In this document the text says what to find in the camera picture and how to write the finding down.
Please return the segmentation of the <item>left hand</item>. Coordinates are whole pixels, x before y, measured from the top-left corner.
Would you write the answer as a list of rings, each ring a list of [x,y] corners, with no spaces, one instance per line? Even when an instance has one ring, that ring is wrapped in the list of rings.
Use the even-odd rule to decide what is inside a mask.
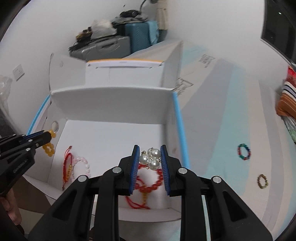
[[[1,197],[1,204],[13,223],[15,225],[20,225],[22,222],[22,216],[18,208],[13,189],[10,189],[5,197]]]

